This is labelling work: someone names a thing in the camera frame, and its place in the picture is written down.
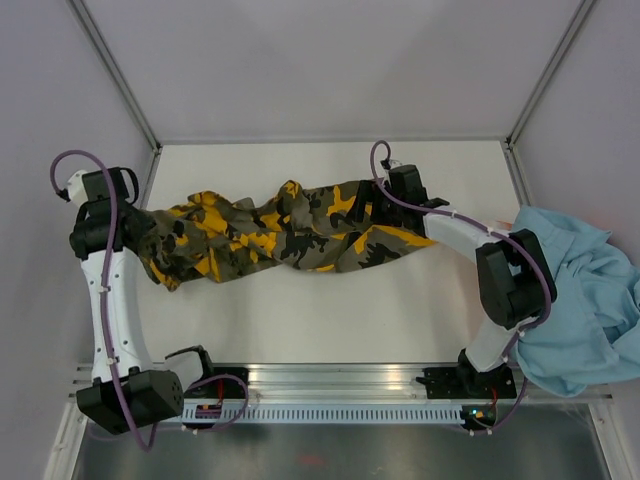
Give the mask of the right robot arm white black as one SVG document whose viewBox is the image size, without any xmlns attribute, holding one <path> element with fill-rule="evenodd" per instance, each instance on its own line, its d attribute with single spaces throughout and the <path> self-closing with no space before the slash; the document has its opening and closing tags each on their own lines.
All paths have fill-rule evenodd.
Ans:
<svg viewBox="0 0 640 480">
<path fill-rule="evenodd" d="M 401 229 L 443 244 L 476 267 L 485 317 L 452 368 L 431 368 L 419 382 L 431 398 L 512 398 L 509 352 L 549 314 L 557 289 L 538 237 L 528 229 L 493 230 L 428 196 L 414 165 L 385 161 L 383 180 L 361 181 L 353 213 L 377 226 Z"/>
</svg>

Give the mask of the camouflage trousers yellow green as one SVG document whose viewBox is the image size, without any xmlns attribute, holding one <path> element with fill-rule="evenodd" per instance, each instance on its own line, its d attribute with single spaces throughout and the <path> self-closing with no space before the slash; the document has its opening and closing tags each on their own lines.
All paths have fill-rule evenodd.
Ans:
<svg viewBox="0 0 640 480">
<path fill-rule="evenodd" d="M 188 281 L 238 280 L 280 265 L 350 273 L 400 259 L 433 240 L 352 219 L 361 180 L 305 189 L 288 180 L 263 205 L 214 191 L 167 210 L 143 211 L 153 225 L 138 243 L 148 277 L 169 291 Z"/>
</svg>

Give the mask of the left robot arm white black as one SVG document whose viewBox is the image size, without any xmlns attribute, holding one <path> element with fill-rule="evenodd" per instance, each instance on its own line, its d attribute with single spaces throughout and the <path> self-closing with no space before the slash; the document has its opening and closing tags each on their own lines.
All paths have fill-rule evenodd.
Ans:
<svg viewBox="0 0 640 480">
<path fill-rule="evenodd" d="M 218 374 L 206 350 L 187 347 L 155 364 L 147 349 L 135 275 L 142 236 L 152 221 L 133 206 L 137 177 L 128 168 L 79 170 L 67 182 L 79 211 L 70 245 L 90 294 L 94 357 L 80 411 L 113 435 L 179 417 L 189 390 L 210 395 Z"/>
</svg>

